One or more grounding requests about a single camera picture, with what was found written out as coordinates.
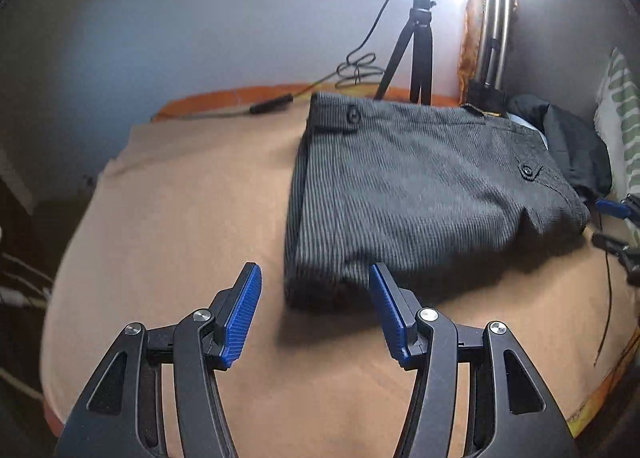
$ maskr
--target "tripod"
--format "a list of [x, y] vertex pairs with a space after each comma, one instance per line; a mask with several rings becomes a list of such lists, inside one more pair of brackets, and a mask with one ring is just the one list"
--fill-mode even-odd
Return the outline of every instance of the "tripod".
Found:
[[433, 34], [431, 34], [431, 8], [436, 2], [431, 0], [414, 0], [414, 6], [409, 10], [409, 19], [402, 28], [398, 42], [386, 65], [385, 73], [380, 80], [378, 90], [373, 99], [380, 100], [385, 96], [386, 89], [398, 69], [398, 64], [404, 56], [411, 37], [414, 37], [414, 56], [411, 66], [411, 87], [409, 101], [421, 104], [431, 104], [431, 72], [433, 70]]

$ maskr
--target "beige tablecloth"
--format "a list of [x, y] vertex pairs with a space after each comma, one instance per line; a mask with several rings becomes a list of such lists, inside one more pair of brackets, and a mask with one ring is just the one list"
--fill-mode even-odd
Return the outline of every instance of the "beige tablecloth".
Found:
[[[393, 454], [415, 374], [391, 359], [375, 315], [284, 307], [289, 182], [307, 109], [302, 103], [280, 114], [132, 129], [66, 252], [47, 313], [42, 383], [60, 420], [123, 326], [177, 323], [231, 286], [249, 260], [262, 268], [262, 296], [241, 358], [218, 374], [239, 455]], [[613, 259], [611, 272], [613, 318], [596, 367], [607, 280], [603, 253], [589, 243], [436, 307], [457, 323], [505, 321], [569, 417], [610, 371], [636, 325], [632, 293]], [[164, 370], [166, 435], [178, 457], [171, 367]], [[458, 391], [451, 456], [462, 454], [463, 380]]]

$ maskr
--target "orange fabric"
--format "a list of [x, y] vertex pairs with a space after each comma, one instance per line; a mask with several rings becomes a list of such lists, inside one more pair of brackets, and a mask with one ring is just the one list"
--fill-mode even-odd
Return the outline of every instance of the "orange fabric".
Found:
[[[274, 86], [246, 86], [233, 90], [219, 90], [218, 92], [201, 93], [190, 95], [182, 99], [170, 101], [164, 105], [153, 117], [153, 121], [163, 121], [172, 117], [181, 117], [229, 106], [250, 105], [260, 101], [273, 99], [286, 93], [300, 92], [307, 83], [277, 84]], [[340, 92], [348, 95], [361, 97], [373, 97], [376, 87], [372, 85], [359, 85], [336, 90], [333, 84], [323, 84], [316, 87], [313, 92]], [[309, 93], [305, 93], [300, 98], [305, 98]], [[406, 88], [390, 87], [386, 91], [385, 99], [391, 101], [408, 101], [409, 90]], [[433, 95], [431, 103], [434, 106], [458, 106], [459, 99], [444, 95]]]

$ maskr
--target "white wall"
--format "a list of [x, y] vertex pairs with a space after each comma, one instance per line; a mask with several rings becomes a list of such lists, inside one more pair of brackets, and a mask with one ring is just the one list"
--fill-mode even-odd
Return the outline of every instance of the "white wall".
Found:
[[[124, 147], [131, 124], [169, 100], [326, 74], [360, 43], [382, 1], [9, 0], [0, 10], [0, 145], [36, 201], [74, 194], [82, 175], [98, 174]], [[464, 2], [437, 1], [433, 88], [455, 95]], [[411, 2], [391, 0], [368, 45], [383, 66]], [[626, 25], [615, 38], [604, 27], [595, 54], [584, 45], [602, 32], [597, 13], [623, 20], [619, 1], [520, 3], [507, 80], [518, 92], [580, 111], [614, 44], [632, 66], [640, 60]], [[409, 73], [407, 56], [394, 84], [408, 86]]]

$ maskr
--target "tripod leg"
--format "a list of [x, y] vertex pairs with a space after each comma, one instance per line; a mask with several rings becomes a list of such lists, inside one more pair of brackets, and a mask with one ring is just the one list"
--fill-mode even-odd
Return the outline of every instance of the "tripod leg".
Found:
[[433, 72], [433, 34], [430, 25], [415, 28], [414, 59], [412, 63], [411, 91], [409, 100], [425, 105], [431, 104], [431, 78]]
[[389, 87], [389, 83], [391, 83], [391, 79], [396, 73], [396, 69], [398, 69], [398, 64], [400, 63], [400, 60], [402, 60], [406, 46], [409, 44], [409, 40], [414, 34], [414, 25], [414, 20], [409, 18], [408, 22], [402, 28], [400, 36], [398, 37], [398, 42], [394, 47], [394, 51], [391, 53], [391, 57], [389, 58], [389, 62], [385, 68], [385, 73], [382, 75], [382, 79], [380, 80], [380, 84], [376, 90], [376, 95], [373, 99], [379, 101], [385, 96], [386, 89]]

